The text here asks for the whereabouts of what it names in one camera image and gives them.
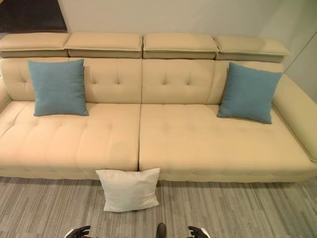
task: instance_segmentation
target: fabric upholstery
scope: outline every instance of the fabric upholstery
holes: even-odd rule
[[[0,77],[0,113],[11,102],[11,97],[6,91],[3,79]]]
[[[64,47],[68,33],[8,34],[0,40],[0,56],[11,57],[67,57]]]
[[[205,104],[214,73],[208,59],[144,59],[142,103]]]
[[[218,105],[142,105],[139,168],[162,180],[298,181],[317,163],[272,110],[273,124],[217,118]]]
[[[34,89],[27,61],[65,62],[79,58],[2,59],[3,80],[15,101],[34,101]],[[84,60],[85,98],[88,103],[140,103],[141,59]]]
[[[317,106],[316,103],[286,74],[281,78],[273,99],[286,124],[317,162]]]
[[[104,211],[126,212],[158,206],[155,196],[160,168],[143,172],[97,170],[105,192]]]
[[[249,36],[215,36],[217,60],[253,60],[282,62],[289,51],[278,41]]]
[[[227,80],[230,61],[215,60],[214,75],[211,85],[211,91],[207,104],[220,104],[223,95],[224,87]],[[281,63],[272,62],[258,62],[258,61],[232,61],[235,64],[254,68],[257,70],[265,70],[270,72],[283,72],[283,65]]]
[[[213,59],[218,48],[213,38],[192,33],[149,33],[144,36],[145,59]]]
[[[35,117],[34,102],[11,102],[0,114],[0,176],[98,179],[95,170],[136,171],[140,105],[87,109],[89,117]]]
[[[84,89],[84,60],[28,61],[35,89],[35,116],[76,114],[88,116]]]
[[[71,57],[141,58],[142,37],[134,33],[77,32],[65,47]]]
[[[218,117],[237,117],[271,124],[272,100],[283,73],[230,62]]]
[[[248,55],[241,53],[221,53],[219,52],[216,57],[216,60],[242,60],[242,61],[263,61],[263,62],[274,62],[281,63],[284,60],[284,56],[270,56],[270,55]]]

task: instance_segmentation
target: headrest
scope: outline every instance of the headrest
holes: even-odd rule
[[[68,33],[8,34],[0,40],[2,58],[67,57]]]
[[[78,32],[65,47],[71,57],[141,58],[142,37],[134,33]]]
[[[218,48],[209,35],[149,33],[144,36],[146,59],[214,59]]]
[[[289,51],[278,41],[248,36],[214,37],[220,52],[216,60],[283,61]]]

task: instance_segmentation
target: striped carpet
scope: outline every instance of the striped carpet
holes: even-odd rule
[[[126,213],[103,211],[99,181],[0,177],[0,238],[63,238],[91,225],[99,238],[189,237],[188,225],[212,238],[316,238],[317,177],[300,183],[160,181],[160,206]]]

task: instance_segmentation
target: sectional sofa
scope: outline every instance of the sectional sofa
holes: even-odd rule
[[[288,54],[280,43],[255,37],[7,35],[0,41],[0,176],[98,179],[95,170],[160,167],[160,179],[173,181],[311,178],[317,106],[286,74],[272,124],[216,116],[230,61],[283,72]],[[33,116],[27,61],[79,58],[89,116]]]

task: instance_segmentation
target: teal throw pillow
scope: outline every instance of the teal throw pillow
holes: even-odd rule
[[[88,116],[83,64],[83,59],[67,62],[28,61],[36,96],[35,116]]]
[[[272,124],[270,111],[282,73],[229,63],[229,73],[218,117],[247,118]]]

